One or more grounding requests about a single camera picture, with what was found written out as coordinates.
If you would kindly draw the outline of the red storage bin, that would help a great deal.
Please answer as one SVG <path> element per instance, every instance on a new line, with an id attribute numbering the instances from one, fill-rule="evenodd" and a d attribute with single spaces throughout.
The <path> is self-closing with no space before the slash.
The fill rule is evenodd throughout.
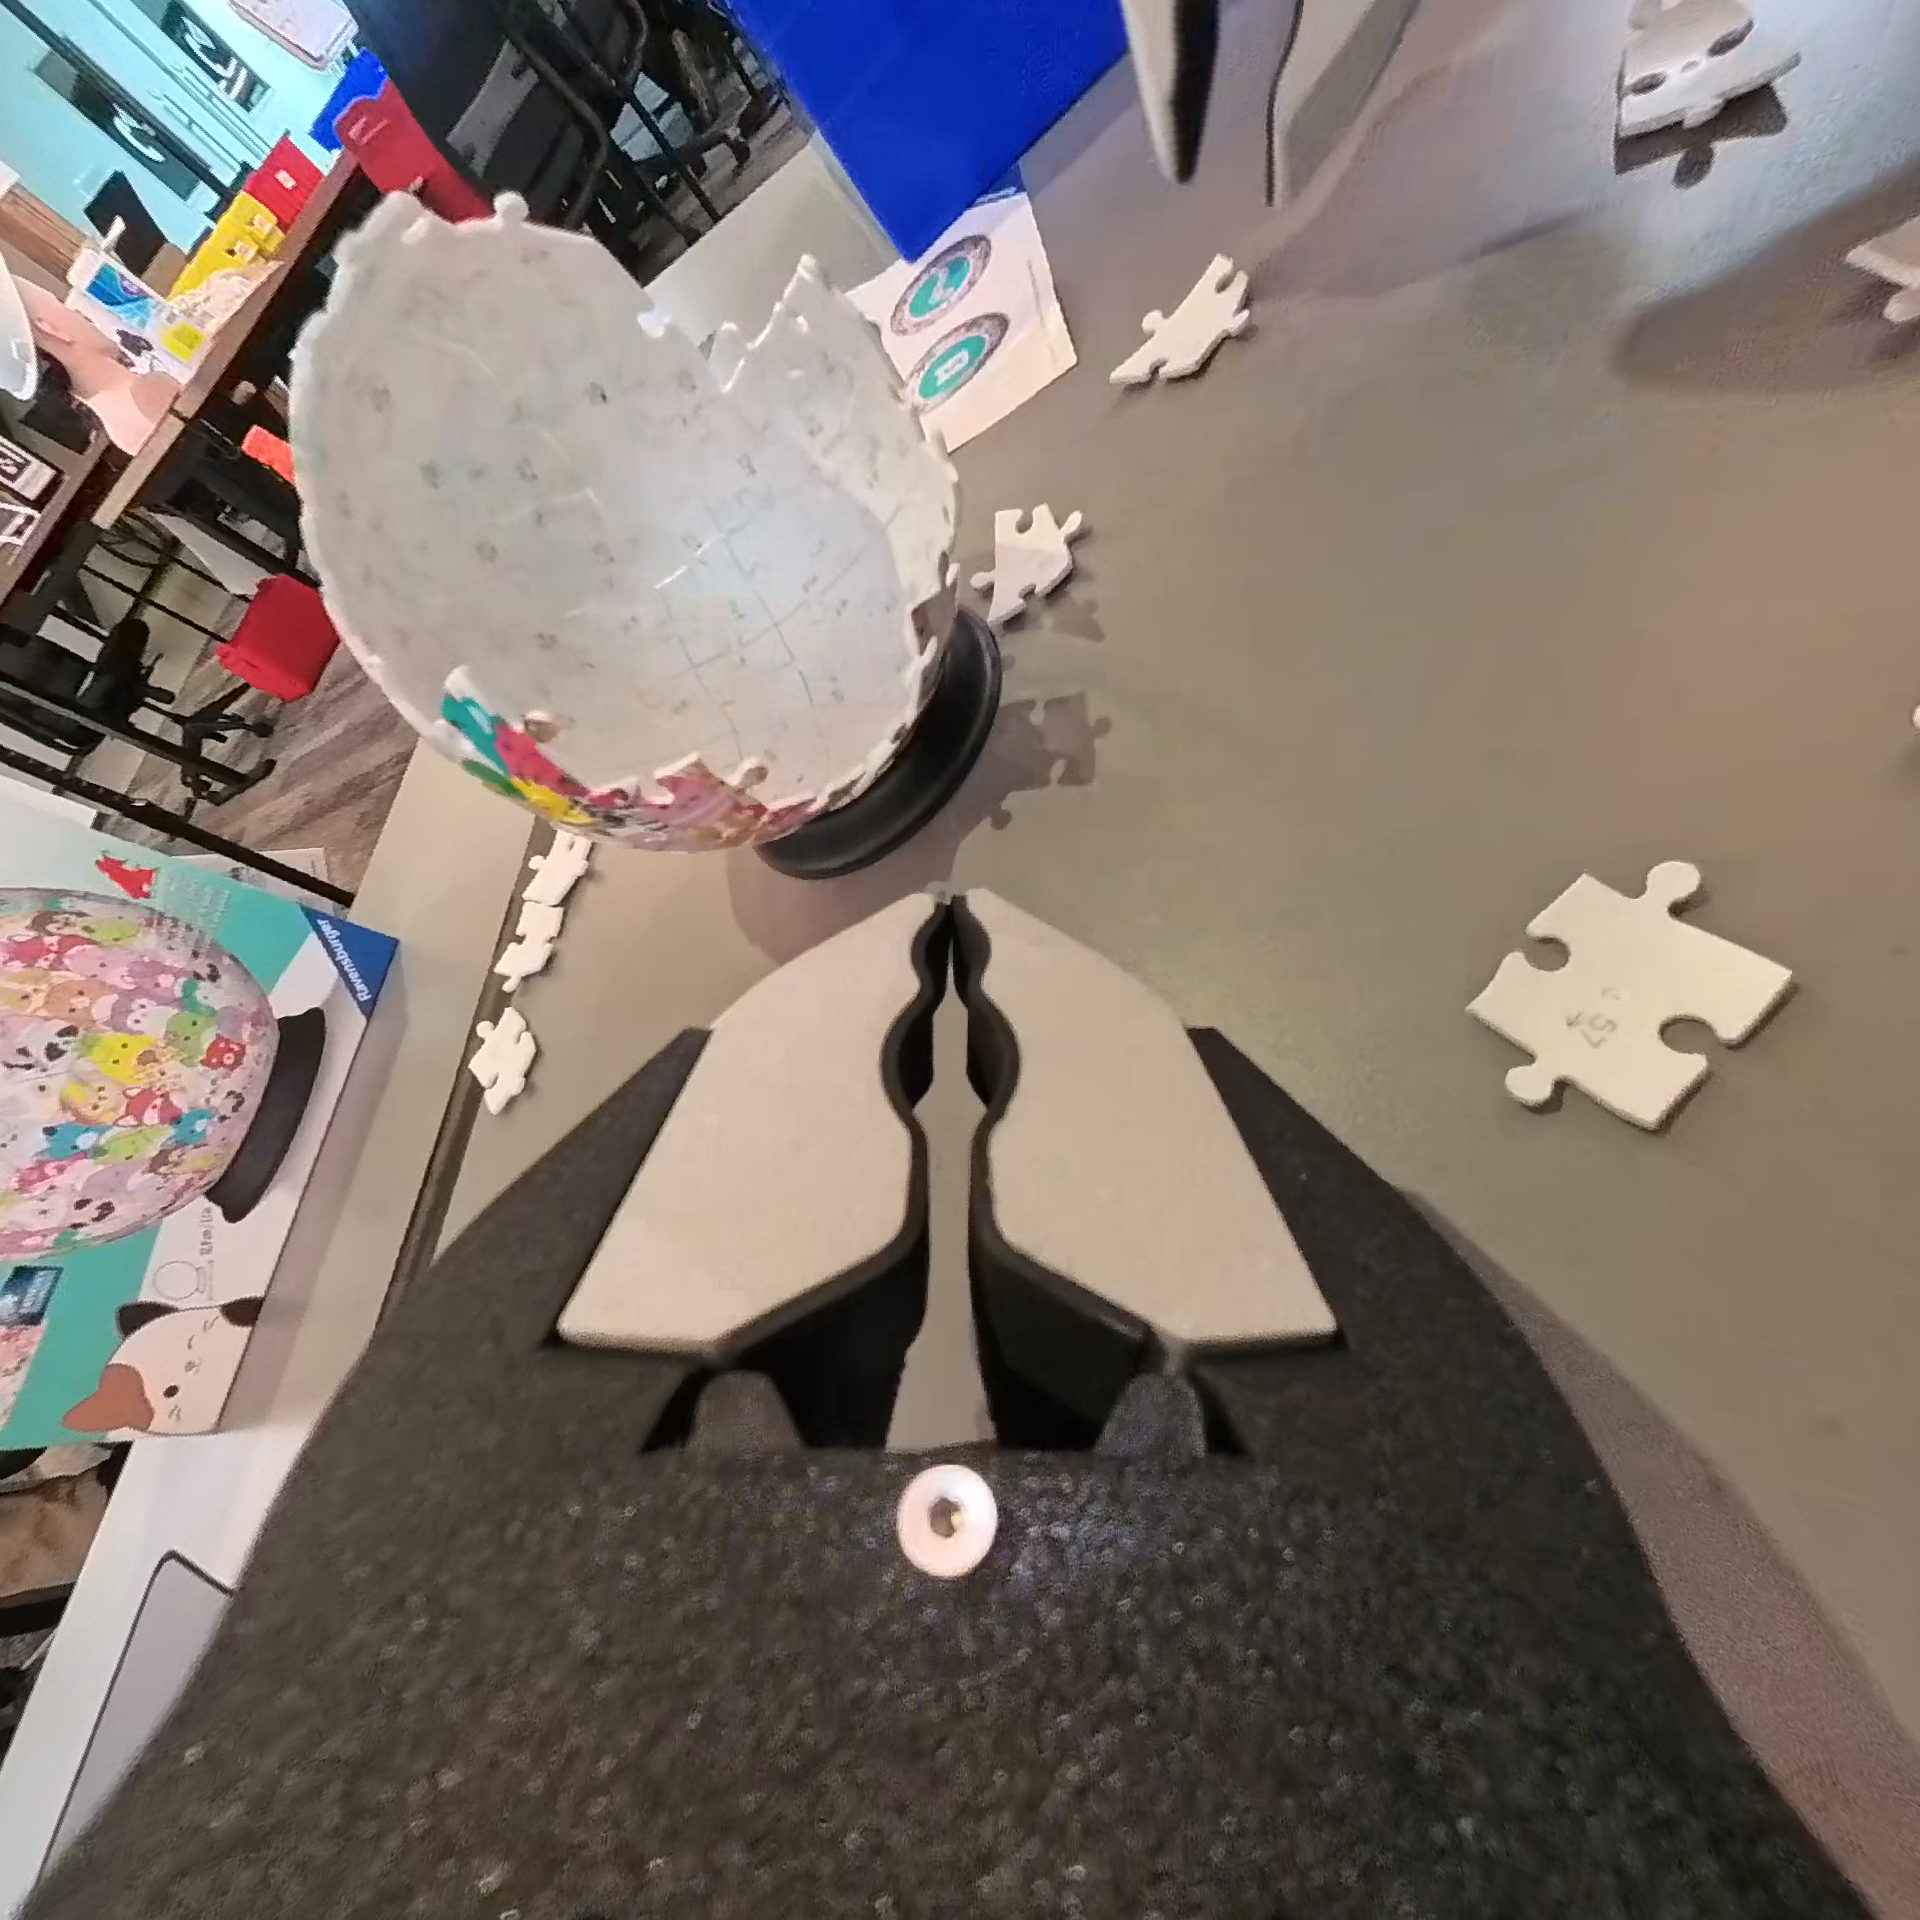
<path id="1" fill-rule="evenodd" d="M 341 635 L 321 591 L 301 574 L 269 574 L 257 582 L 212 658 L 242 687 L 294 705 L 323 681 L 338 647 Z"/>
<path id="2" fill-rule="evenodd" d="M 392 79 L 371 93 L 351 97 L 337 113 L 331 129 L 359 172 L 364 172 L 380 196 L 403 193 L 429 214 L 453 224 L 494 214 L 494 199 L 440 154 Z"/>

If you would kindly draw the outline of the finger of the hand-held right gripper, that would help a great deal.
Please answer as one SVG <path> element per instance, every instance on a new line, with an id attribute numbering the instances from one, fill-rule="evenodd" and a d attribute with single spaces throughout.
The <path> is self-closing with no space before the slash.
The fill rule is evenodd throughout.
<path id="1" fill-rule="evenodd" d="M 1264 97 L 1264 202 L 1290 204 L 1359 126 L 1419 4 L 1290 4 Z"/>
<path id="2" fill-rule="evenodd" d="M 1189 184 L 1201 154 L 1219 57 L 1219 4 L 1121 4 L 1152 154 Z"/>

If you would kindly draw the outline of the colourful 3D puzzle ball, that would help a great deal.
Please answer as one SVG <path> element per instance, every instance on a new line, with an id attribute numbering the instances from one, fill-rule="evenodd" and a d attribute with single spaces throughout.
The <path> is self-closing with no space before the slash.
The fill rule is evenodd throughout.
<path id="1" fill-rule="evenodd" d="M 794 253 L 708 338 L 520 196 L 388 193 L 291 364 L 325 616 L 470 781 L 629 851 L 878 792 L 955 643 L 955 471 L 868 312 Z"/>

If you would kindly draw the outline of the yellow storage bin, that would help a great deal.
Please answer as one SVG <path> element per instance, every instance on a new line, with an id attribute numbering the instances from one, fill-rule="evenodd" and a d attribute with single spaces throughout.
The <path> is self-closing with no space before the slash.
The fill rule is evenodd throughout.
<path id="1" fill-rule="evenodd" d="M 282 245 L 288 228 L 274 219 L 274 210 L 255 199 L 252 193 L 237 188 L 223 210 L 223 214 L 212 222 L 191 258 L 185 258 L 185 265 L 179 269 L 171 287 L 167 291 L 167 300 L 179 303 L 223 273 L 257 282 L 277 265 Z"/>

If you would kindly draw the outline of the black ball stand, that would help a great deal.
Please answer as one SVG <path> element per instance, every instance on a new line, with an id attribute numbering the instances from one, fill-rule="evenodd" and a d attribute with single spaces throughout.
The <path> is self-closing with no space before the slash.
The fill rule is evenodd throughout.
<path id="1" fill-rule="evenodd" d="M 975 611 L 955 611 L 933 690 L 881 773 L 847 802 L 756 844 L 756 860 L 799 882 L 878 864 L 927 830 L 970 781 L 1000 717 L 1002 654 Z"/>

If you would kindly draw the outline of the black office chair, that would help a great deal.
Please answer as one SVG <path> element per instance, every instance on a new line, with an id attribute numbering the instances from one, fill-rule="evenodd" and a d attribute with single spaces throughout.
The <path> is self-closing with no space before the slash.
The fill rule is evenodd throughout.
<path id="1" fill-rule="evenodd" d="M 171 767 L 191 800 L 226 802 L 263 782 L 277 767 L 274 758 L 261 758 L 252 769 L 235 769 L 226 761 L 212 761 L 204 747 L 223 745 L 237 732 L 267 741 L 274 726 L 237 715 L 235 691 L 226 691 L 201 708 L 176 712 L 176 696 L 156 687 L 148 651 L 149 622 L 139 614 L 125 614 L 111 622 L 91 658 L 36 632 L 22 643 L 20 661 L 8 672 L 22 690 L 52 703 L 48 708 L 40 708 L 40 728 L 54 747 L 65 747 L 71 761 L 81 761 L 107 738 L 125 738 L 143 712 L 153 712 L 181 738 L 181 758 L 176 758 Z"/>

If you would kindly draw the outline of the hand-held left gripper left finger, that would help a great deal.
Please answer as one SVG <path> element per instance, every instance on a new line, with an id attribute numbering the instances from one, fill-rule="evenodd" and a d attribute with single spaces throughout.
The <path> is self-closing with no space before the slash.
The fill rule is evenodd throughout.
<path id="1" fill-rule="evenodd" d="M 722 1012 L 557 1340 L 764 1376 L 804 1444 L 881 1445 L 927 1305 L 930 1024 L 954 909 L 911 894 Z"/>

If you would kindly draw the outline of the wooden table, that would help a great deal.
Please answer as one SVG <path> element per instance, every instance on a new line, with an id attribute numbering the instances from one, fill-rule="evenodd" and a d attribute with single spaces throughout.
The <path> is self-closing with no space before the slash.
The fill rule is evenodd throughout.
<path id="1" fill-rule="evenodd" d="M 171 454 L 191 421 L 210 408 L 227 400 L 235 385 L 267 385 L 263 338 L 281 325 L 296 325 L 296 294 L 302 282 L 321 270 L 325 251 L 341 238 L 347 224 L 371 210 L 374 188 L 351 155 L 337 167 L 309 193 L 281 253 L 267 265 L 235 312 L 210 336 L 185 381 L 167 396 L 167 412 L 149 426 L 134 454 L 121 454 L 103 435 L 91 435 L 81 454 L 65 449 L 36 431 L 20 431 L 22 444 L 43 454 L 57 471 L 57 490 L 45 498 L 40 522 L 22 545 L 3 548 L 3 605 L 29 595 L 36 582 L 48 582 L 52 561 L 78 561 L 78 528 L 111 531 L 121 517 L 143 505 L 161 486 L 162 472 L 176 468 Z"/>

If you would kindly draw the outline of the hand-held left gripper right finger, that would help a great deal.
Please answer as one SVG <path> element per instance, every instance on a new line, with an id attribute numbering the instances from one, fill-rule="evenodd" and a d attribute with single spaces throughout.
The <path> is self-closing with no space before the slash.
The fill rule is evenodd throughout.
<path id="1" fill-rule="evenodd" d="M 1339 1343 L 1189 1024 L 992 892 L 954 902 L 974 1132 L 965 1272 L 996 1438 L 1090 1445 L 1129 1380 Z"/>

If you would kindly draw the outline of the printed instruction sheet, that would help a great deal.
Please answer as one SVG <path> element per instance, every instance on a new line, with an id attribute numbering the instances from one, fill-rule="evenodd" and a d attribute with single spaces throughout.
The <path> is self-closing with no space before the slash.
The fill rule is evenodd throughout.
<path id="1" fill-rule="evenodd" d="M 852 291 L 948 449 L 983 436 L 1078 361 L 1032 199 L 1006 185 L 970 204 L 921 258 Z"/>

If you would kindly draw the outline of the blue storage bin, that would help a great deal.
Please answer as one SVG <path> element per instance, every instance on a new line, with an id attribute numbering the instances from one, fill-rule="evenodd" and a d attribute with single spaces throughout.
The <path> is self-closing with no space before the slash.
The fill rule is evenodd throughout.
<path id="1" fill-rule="evenodd" d="M 1121 4 L 734 4 L 858 202 L 921 258 L 1126 54 Z"/>

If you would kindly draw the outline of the colourful puzzle box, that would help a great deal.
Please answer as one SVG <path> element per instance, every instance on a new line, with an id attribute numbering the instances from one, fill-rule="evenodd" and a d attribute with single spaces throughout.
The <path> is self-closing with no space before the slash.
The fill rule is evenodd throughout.
<path id="1" fill-rule="evenodd" d="M 3 1454 L 212 1434 L 397 942 L 3 821 Z"/>

